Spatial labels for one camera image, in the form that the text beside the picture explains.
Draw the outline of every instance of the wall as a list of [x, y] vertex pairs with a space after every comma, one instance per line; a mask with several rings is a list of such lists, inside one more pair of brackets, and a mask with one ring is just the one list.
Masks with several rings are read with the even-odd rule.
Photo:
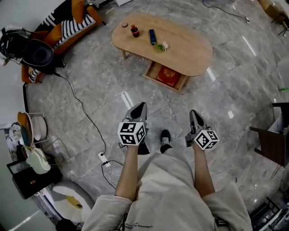
[[[64, 0], [0, 0], [0, 28], [17, 25], [33, 31]], [[21, 66], [10, 61], [0, 66], [0, 128], [17, 121], [25, 111]]]
[[6, 164], [11, 163], [11, 157], [6, 144], [4, 131], [0, 130], [0, 224], [6, 231], [14, 228], [28, 217], [29, 221], [17, 229], [17, 231], [54, 231], [55, 227], [31, 200], [24, 200], [12, 182], [12, 175]]

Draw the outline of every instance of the table leg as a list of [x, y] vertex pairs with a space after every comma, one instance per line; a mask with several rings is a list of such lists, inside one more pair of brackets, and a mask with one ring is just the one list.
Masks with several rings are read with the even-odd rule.
[[122, 53], [123, 59], [126, 60], [126, 52], [124, 50], [121, 50], [121, 53]]

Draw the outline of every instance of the red book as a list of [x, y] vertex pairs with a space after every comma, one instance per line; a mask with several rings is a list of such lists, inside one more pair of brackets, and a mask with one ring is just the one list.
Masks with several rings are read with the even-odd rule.
[[181, 73], [162, 66], [158, 72], [157, 80], [173, 88], [179, 81], [180, 76]]

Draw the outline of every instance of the orange sofa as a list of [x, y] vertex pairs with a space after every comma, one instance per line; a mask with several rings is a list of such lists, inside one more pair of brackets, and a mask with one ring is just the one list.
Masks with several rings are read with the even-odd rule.
[[[47, 43], [54, 49], [54, 54], [61, 55], [88, 31], [101, 23], [105, 25], [96, 7], [93, 5], [85, 6], [84, 0], [66, 0], [59, 7], [67, 9], [70, 6], [73, 18], [63, 20], [61, 23], [55, 25], [54, 21], [57, 21], [55, 20], [56, 16], [50, 14], [36, 31], [31, 33], [30, 38], [39, 39]], [[38, 31], [42, 28], [48, 28], [48, 30]], [[44, 73], [33, 70], [28, 66], [22, 66], [22, 81], [25, 83], [37, 83], [42, 76], [44, 76]]]

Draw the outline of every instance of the blue phone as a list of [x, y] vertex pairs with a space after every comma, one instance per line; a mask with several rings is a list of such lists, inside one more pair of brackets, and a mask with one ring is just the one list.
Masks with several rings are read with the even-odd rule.
[[157, 39], [155, 37], [154, 29], [149, 30], [150, 42], [152, 45], [157, 44]]

